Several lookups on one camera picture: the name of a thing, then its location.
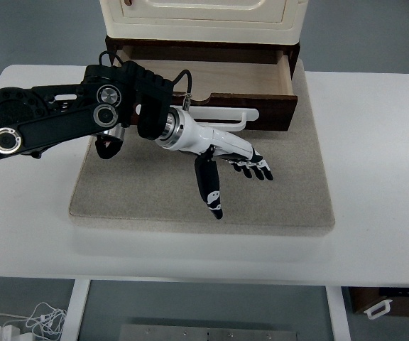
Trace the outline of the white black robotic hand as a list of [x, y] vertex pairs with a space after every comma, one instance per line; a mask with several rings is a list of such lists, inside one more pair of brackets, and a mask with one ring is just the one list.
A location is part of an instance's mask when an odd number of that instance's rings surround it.
[[218, 220], [223, 217], [223, 211], [216, 157], [230, 163], [247, 178], [273, 179], [265, 158], [251, 143], [230, 132], [198, 124], [184, 109], [170, 108], [156, 143], [170, 151], [196, 155], [195, 175], [200, 196]]

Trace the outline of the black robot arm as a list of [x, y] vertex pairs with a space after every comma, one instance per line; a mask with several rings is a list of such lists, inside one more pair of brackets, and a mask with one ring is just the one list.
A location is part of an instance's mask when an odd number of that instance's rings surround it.
[[118, 67], [89, 65], [79, 84], [1, 88], [0, 160], [18, 154], [40, 158], [53, 146], [88, 135], [101, 146], [105, 131], [131, 125], [137, 106], [138, 135], [155, 140], [182, 77], [192, 75], [183, 70], [168, 80], [128, 60]]

